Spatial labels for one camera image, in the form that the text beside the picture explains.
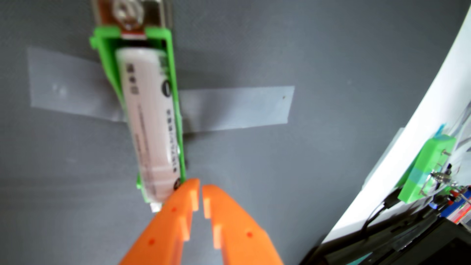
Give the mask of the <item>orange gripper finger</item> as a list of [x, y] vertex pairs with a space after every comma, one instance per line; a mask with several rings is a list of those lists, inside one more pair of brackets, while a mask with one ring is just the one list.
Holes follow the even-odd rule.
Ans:
[[199, 209], [200, 180], [183, 183], [150, 221], [120, 265], [179, 265], [190, 240], [193, 212]]
[[283, 265], [268, 233], [224, 190], [203, 186], [204, 217], [225, 265]]

